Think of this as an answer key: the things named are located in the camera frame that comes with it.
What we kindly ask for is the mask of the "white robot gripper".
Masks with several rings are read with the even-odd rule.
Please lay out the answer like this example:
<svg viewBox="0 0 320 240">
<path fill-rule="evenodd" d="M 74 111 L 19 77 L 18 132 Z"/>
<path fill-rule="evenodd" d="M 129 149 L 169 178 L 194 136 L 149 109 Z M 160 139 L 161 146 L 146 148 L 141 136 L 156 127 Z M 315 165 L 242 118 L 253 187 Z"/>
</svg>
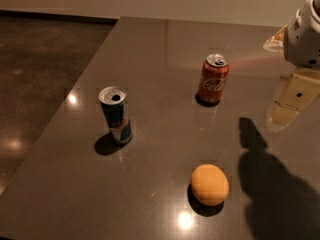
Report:
<svg viewBox="0 0 320 240">
<path fill-rule="evenodd" d="M 284 49 L 285 59 L 299 67 L 282 76 L 269 107 L 269 125 L 286 127 L 320 94 L 320 0 L 306 0 L 288 26 L 280 28 L 263 45 L 267 51 Z"/>
</svg>

